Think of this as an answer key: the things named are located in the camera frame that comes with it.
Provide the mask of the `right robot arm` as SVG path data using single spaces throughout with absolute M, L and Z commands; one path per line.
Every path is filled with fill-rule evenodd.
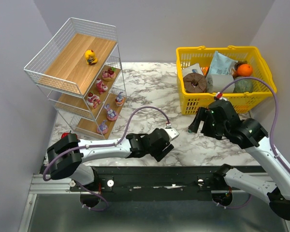
M 200 107 L 188 130 L 198 131 L 207 137 L 223 137 L 249 153 L 271 177 L 272 182 L 262 181 L 224 164 L 214 172 L 212 183 L 241 189 L 269 204 L 271 210 L 290 220 L 290 164 L 270 145 L 266 129 L 255 119 L 242 120 L 229 101 L 217 100 L 208 108 Z

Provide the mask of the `yellow duck toy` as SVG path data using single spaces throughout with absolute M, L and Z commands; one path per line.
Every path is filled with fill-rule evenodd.
M 88 65 L 95 65 L 98 62 L 98 58 L 93 50 L 87 50 L 85 52 L 85 59 Z

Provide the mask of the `purple figure orange donut toy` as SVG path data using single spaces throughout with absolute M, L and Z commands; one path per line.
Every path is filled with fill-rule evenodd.
M 123 91 L 118 93 L 118 95 L 116 96 L 115 102 L 117 106 L 122 106 L 124 104 Z

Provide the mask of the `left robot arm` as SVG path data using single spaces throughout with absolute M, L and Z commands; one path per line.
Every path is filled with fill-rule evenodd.
M 173 148 L 171 144 L 179 136 L 174 128 L 156 128 L 151 133 L 130 133 L 123 138 L 91 141 L 79 139 L 75 133 L 68 133 L 47 149 L 48 166 L 43 178 L 61 180 L 71 178 L 81 185 L 95 181 L 96 175 L 85 162 L 108 158 L 142 158 L 150 154 L 161 161 Z

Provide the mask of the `purple bunny pink donut toy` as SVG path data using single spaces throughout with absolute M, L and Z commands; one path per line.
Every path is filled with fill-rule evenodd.
M 108 126 L 106 125 L 107 120 L 103 120 L 102 123 L 97 127 L 97 133 L 105 135 L 108 132 Z

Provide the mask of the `pink strawberry figure toy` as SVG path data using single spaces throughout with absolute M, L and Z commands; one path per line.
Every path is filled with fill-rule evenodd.
M 108 86 L 100 78 L 97 78 L 96 79 L 96 89 L 97 89 L 99 94 L 103 94 L 104 92 L 106 92 L 108 90 Z

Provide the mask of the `yellow plastic basket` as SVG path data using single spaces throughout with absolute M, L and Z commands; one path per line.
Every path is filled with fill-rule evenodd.
M 222 91 L 238 113 L 246 113 L 277 88 L 255 46 L 179 47 L 177 86 L 181 113 L 193 115 Z

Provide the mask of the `red strawberry cake toy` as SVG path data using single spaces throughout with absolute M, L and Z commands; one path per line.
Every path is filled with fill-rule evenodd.
M 99 104 L 101 104 L 101 100 L 100 100 L 99 96 L 97 96 L 93 92 L 89 92 L 87 95 L 86 103 L 88 104 L 88 106 L 95 109 L 98 107 Z

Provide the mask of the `pink strawberry donut toy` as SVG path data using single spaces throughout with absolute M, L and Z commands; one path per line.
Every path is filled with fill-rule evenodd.
M 115 71 L 116 71 L 116 68 L 114 67 L 108 68 L 106 71 L 103 71 L 102 79 L 107 82 L 113 81 L 116 77 Z

